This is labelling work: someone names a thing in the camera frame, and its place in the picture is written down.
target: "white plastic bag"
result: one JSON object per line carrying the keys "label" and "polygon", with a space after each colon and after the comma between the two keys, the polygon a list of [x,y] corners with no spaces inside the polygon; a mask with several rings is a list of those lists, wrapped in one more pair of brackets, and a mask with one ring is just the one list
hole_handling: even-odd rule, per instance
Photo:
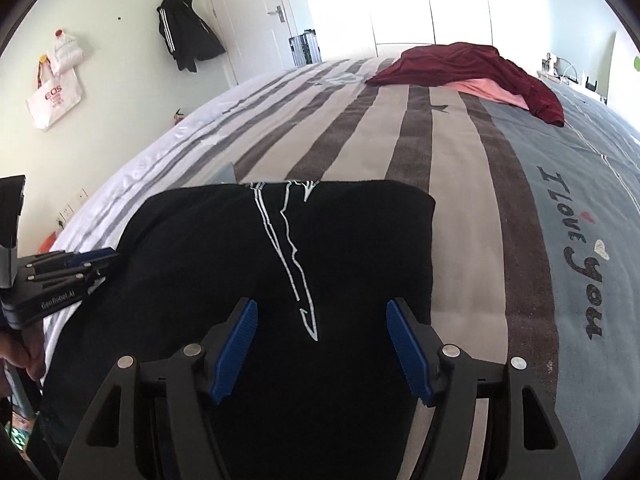
{"label": "white plastic bag", "polygon": [[53,75],[59,75],[80,63],[84,53],[75,37],[59,29],[56,31],[56,43],[47,52],[47,57],[51,63]]}
{"label": "white plastic bag", "polygon": [[38,90],[27,99],[27,108],[33,123],[39,130],[46,130],[60,117],[76,106],[82,97],[82,89],[74,69],[67,70],[43,83],[43,65],[50,69],[49,60],[38,64]]}

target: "maroon garment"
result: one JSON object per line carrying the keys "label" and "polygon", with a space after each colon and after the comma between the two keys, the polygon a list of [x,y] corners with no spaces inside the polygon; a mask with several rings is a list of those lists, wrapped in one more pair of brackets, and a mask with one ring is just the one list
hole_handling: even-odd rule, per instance
{"label": "maroon garment", "polygon": [[532,115],[545,123],[564,126],[564,110],[551,89],[514,62],[501,57],[498,49],[490,45],[416,46],[405,50],[398,61],[367,83],[441,86],[482,77],[492,79],[512,94],[522,95]]}

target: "bed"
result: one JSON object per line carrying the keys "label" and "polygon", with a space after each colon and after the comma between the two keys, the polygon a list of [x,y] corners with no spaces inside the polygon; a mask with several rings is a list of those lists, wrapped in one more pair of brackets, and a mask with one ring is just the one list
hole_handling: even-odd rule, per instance
{"label": "bed", "polygon": [[[399,180],[430,193],[431,316],[475,358],[536,371],[584,480],[600,480],[640,422],[640,137],[605,105],[548,83],[564,128],[448,88],[364,81],[393,59],[334,60],[213,99],[113,176],[55,250],[115,247],[162,190],[216,182]],[[46,320],[47,365],[76,306]],[[479,400],[465,478],[476,478]],[[431,420],[418,404],[399,479]]]}

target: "beige stripe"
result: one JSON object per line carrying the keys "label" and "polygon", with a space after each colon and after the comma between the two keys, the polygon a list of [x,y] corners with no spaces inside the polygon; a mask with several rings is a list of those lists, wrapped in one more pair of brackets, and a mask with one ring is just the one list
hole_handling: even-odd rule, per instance
{"label": "beige stripe", "polygon": [[384,179],[400,135],[408,93],[408,85],[380,88],[323,180]]}
{"label": "beige stripe", "polygon": [[[359,75],[375,72],[379,58],[367,61],[358,70]],[[243,182],[280,181],[311,149],[320,135],[334,122],[344,109],[365,87],[364,83],[348,84],[333,94],[315,114],[295,126],[287,135],[276,142],[271,149],[242,180]]]}
{"label": "beige stripe", "polygon": [[[436,208],[431,323],[443,342],[459,345],[471,357],[503,363],[508,346],[504,255],[486,153],[457,92],[433,88],[431,104],[448,105],[445,112],[433,112],[430,195]],[[465,480],[478,478],[487,408],[486,400],[476,402]],[[424,414],[415,418],[422,422],[423,442],[430,420]],[[404,462],[415,465],[416,449],[419,454],[420,446],[408,443]],[[403,463],[401,472],[407,469]]]}
{"label": "beige stripe", "polygon": [[[345,69],[350,67],[354,60],[348,60],[330,70],[326,77],[336,76],[344,73]],[[275,114],[264,118],[262,121],[252,126],[242,136],[229,146],[224,152],[213,158],[201,171],[198,172],[185,187],[200,186],[208,182],[225,164],[235,162],[244,155],[256,142],[263,138],[274,128],[285,123],[292,118],[301,108],[307,106],[312,99],[318,95],[325,86],[314,85],[295,96],[290,102],[280,108]]]}

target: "silver screw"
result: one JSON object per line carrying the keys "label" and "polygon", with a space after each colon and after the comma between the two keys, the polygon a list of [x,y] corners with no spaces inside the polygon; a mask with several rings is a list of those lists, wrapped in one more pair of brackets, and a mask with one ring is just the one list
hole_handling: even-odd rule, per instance
{"label": "silver screw", "polygon": [[122,356],[118,359],[118,368],[129,368],[133,364],[133,357],[130,355]]}
{"label": "silver screw", "polygon": [[447,357],[458,357],[460,355],[460,348],[455,345],[444,345],[442,347],[442,353]]}
{"label": "silver screw", "polygon": [[527,362],[522,357],[511,358],[511,366],[516,370],[524,370],[527,367]]}
{"label": "silver screw", "polygon": [[188,357],[194,357],[202,352],[202,346],[200,346],[198,343],[191,343],[190,345],[184,347],[183,352]]}

